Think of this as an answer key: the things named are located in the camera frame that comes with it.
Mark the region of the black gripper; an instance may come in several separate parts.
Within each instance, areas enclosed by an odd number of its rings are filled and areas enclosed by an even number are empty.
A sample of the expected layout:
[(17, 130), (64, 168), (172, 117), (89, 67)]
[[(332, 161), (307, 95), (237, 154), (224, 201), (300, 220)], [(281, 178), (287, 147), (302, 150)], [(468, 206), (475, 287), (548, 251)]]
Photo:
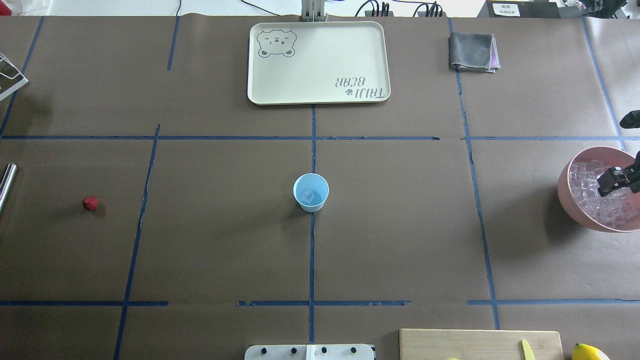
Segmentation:
[[(619, 122), (622, 129), (638, 129), (640, 127), (640, 110), (628, 112)], [(633, 164), (626, 168), (610, 167), (598, 178), (598, 193), (605, 198), (614, 191), (628, 187), (632, 193), (640, 191), (640, 152), (637, 152)]]

